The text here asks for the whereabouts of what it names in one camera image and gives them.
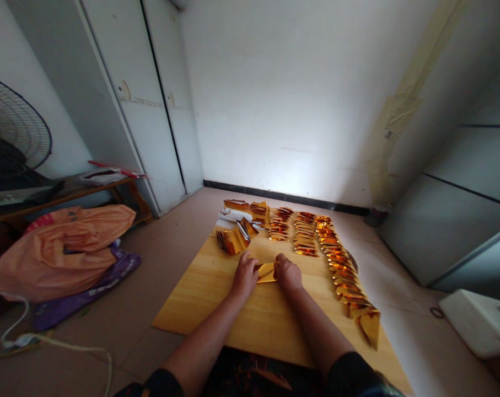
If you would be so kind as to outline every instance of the tiled floor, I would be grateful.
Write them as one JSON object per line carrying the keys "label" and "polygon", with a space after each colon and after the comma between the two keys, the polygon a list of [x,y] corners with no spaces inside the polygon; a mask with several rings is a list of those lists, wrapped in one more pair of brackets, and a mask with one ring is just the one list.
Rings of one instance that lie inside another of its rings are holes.
{"label": "tiled floor", "polygon": [[[57,328],[58,339],[111,352],[112,393],[144,381],[183,340],[149,325],[206,240],[223,199],[262,201],[205,187],[162,219],[128,232],[122,247],[139,253],[143,264],[87,314],[76,314]],[[448,321],[430,315],[429,307],[444,294],[418,286],[361,217],[287,205],[332,217],[417,396],[500,396],[499,385]],[[0,318],[0,336],[19,313],[18,308]],[[106,371],[104,356],[46,345],[0,361],[0,395],[101,396]]]}

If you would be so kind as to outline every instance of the black baseboard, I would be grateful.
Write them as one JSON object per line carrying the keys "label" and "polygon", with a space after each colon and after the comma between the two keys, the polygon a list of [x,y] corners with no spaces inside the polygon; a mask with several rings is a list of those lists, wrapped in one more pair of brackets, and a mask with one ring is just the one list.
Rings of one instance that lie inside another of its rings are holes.
{"label": "black baseboard", "polygon": [[311,207],[323,208],[325,210],[346,212],[354,215],[366,216],[369,213],[368,208],[355,207],[346,204],[338,204],[330,201],[315,200],[314,198],[299,197],[287,195],[285,193],[273,192],[270,190],[255,189],[253,187],[230,185],[222,182],[213,182],[204,179],[205,187],[214,189],[227,190],[237,193],[245,193],[252,196],[264,197],[266,199],[283,200],[296,204],[304,204]]}

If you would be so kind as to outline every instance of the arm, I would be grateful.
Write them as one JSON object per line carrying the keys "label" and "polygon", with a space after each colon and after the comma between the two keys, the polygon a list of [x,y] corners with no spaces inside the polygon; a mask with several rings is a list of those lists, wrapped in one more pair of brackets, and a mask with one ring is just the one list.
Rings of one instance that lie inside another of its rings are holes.
{"label": "arm", "polygon": [[301,270],[283,254],[277,255],[275,275],[305,333],[324,379],[332,365],[354,347],[303,288]]}
{"label": "arm", "polygon": [[249,256],[247,251],[240,257],[228,296],[162,365],[174,375],[188,397],[202,392],[229,330],[255,288],[258,261]]}

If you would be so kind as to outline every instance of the white container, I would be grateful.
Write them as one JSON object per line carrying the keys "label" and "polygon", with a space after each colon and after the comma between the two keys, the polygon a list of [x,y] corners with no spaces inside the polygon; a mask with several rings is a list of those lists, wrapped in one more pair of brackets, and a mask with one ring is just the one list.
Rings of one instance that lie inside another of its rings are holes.
{"label": "white container", "polygon": [[460,289],[439,305],[478,358],[500,356],[500,301]]}

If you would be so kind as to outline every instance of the purple bag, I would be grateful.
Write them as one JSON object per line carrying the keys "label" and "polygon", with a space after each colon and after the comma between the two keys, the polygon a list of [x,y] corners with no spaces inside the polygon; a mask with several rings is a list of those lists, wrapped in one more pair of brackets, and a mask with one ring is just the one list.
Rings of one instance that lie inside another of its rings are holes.
{"label": "purple bag", "polygon": [[115,244],[112,244],[110,249],[117,262],[106,271],[97,285],[75,295],[39,303],[35,307],[35,332],[53,328],[87,304],[99,299],[141,264],[142,259],[138,254],[120,250]]}

